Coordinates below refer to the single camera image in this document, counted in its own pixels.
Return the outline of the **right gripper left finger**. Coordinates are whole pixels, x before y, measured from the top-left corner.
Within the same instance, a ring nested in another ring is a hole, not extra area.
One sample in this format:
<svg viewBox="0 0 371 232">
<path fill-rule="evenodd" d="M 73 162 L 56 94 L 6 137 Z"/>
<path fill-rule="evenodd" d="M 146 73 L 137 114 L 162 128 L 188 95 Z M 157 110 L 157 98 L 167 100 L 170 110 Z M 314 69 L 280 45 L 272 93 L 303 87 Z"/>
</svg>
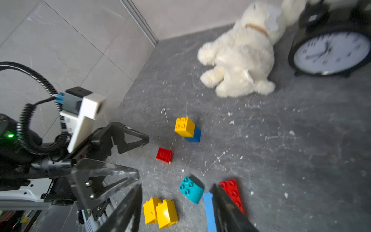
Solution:
<svg viewBox="0 0 371 232">
<path fill-rule="evenodd" d="M 97 232 L 137 232 L 143 201 L 142 185 L 135 185 Z"/>
</svg>

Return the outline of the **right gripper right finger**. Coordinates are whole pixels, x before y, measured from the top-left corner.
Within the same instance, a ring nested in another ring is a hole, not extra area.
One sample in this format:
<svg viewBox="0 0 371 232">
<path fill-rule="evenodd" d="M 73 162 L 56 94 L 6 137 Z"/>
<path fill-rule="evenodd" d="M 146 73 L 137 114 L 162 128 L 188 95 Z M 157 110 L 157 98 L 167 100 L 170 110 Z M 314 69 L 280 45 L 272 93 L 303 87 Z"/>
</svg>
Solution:
<svg viewBox="0 0 371 232">
<path fill-rule="evenodd" d="M 259 232 L 221 186 L 213 184 L 210 193 L 217 232 Z"/>
</svg>

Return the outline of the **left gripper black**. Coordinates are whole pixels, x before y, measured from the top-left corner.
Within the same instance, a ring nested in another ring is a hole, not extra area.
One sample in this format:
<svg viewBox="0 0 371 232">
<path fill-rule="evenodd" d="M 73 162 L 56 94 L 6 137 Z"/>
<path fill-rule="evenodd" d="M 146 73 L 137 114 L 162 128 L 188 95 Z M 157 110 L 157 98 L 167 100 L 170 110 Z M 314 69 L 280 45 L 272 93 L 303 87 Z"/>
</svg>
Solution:
<svg viewBox="0 0 371 232">
<path fill-rule="evenodd" d="M 79 210 L 90 210 L 95 220 L 105 215 L 109 197 L 139 180 L 134 168 L 107 163 L 111 149 L 117 146 L 122 154 L 149 143 L 149 136 L 127 127 L 121 122 L 111 122 L 98 128 L 76 151 L 63 158 L 55 153 L 51 157 L 37 158 L 30 165 L 30 178 L 49 178 L 52 184 L 42 200 L 55 206 L 77 205 Z"/>
</svg>

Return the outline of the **long red lego brick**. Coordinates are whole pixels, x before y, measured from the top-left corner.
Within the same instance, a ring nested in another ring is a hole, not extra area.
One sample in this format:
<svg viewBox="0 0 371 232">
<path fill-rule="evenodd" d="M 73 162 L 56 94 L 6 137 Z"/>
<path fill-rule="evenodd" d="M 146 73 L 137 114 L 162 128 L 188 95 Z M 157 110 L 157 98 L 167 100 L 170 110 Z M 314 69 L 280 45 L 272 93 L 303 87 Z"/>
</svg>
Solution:
<svg viewBox="0 0 371 232">
<path fill-rule="evenodd" d="M 220 181 L 219 185 L 222 187 L 222 189 L 227 193 L 227 195 L 232 199 L 232 201 L 237 205 L 237 207 L 241 210 L 241 212 L 244 214 L 244 208 L 243 203 L 241 200 L 240 192 L 238 189 L 237 181 L 232 180 L 226 180 L 226 181 Z"/>
</svg>

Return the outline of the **teal lego brick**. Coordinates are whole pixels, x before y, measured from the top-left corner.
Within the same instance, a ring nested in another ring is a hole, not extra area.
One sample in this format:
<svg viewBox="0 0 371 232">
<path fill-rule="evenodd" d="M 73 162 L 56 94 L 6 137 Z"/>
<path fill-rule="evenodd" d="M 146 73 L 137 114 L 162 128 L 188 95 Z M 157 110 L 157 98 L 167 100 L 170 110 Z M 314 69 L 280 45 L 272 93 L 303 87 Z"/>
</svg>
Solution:
<svg viewBox="0 0 371 232">
<path fill-rule="evenodd" d="M 194 204 L 198 204 L 200 202 L 204 193 L 204 188 L 197 185 L 189 177 L 183 178 L 179 190 Z"/>
</svg>

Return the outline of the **small blue lego brick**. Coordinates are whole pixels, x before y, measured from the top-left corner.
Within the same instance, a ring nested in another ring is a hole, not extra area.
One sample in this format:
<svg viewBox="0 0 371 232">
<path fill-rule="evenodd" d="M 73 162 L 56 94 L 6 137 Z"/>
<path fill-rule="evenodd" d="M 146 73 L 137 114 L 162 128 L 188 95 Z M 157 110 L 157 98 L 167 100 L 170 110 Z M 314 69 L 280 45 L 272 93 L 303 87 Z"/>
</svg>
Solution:
<svg viewBox="0 0 371 232">
<path fill-rule="evenodd" d="M 184 137 L 184 139 L 191 143 L 199 143 L 201 141 L 201 130 L 195 126 L 193 137 Z"/>
</svg>

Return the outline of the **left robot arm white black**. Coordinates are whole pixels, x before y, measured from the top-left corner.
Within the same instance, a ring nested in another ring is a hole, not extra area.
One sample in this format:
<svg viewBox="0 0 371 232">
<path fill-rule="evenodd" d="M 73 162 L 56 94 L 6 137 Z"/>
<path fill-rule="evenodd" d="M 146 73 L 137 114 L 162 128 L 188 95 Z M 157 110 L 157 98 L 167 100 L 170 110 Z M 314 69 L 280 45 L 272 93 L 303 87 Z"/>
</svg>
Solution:
<svg viewBox="0 0 371 232">
<path fill-rule="evenodd" d="M 95 209 L 139 179 L 134 168 L 107 163 L 112 147 L 125 153 L 149 137 L 120 122 L 96 129 L 73 152 L 64 145 L 47 155 L 26 151 L 16 121 L 1 115 L 1 209 L 36 209 L 47 204 Z"/>
</svg>

